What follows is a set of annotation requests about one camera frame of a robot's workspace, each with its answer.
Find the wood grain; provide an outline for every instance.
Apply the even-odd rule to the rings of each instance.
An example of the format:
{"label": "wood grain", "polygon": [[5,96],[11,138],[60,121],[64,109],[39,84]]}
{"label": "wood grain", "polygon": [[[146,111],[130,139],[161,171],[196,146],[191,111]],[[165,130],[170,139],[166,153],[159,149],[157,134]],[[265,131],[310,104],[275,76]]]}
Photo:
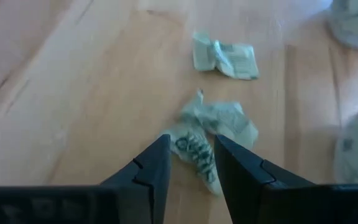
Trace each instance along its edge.
{"label": "wood grain", "polygon": [[[0,185],[97,184],[175,122],[197,88],[239,101],[254,152],[332,182],[340,127],[358,112],[358,50],[326,27],[329,1],[76,0],[0,99]],[[260,78],[200,73],[194,30],[255,48]],[[173,157],[165,223],[230,223],[223,198]]]}

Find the light wood surface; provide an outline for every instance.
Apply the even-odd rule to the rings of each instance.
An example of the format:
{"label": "light wood surface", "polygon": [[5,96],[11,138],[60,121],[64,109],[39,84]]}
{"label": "light wood surface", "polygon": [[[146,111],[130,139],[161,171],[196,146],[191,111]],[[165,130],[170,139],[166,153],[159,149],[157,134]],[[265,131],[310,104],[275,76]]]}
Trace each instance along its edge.
{"label": "light wood surface", "polygon": [[[240,101],[254,152],[333,181],[336,134],[358,112],[358,50],[332,39],[329,1],[76,0],[0,99],[1,184],[97,184],[175,122],[197,88]],[[255,47],[260,78],[194,70],[191,34]],[[223,198],[173,158],[165,223],[230,223]]]}

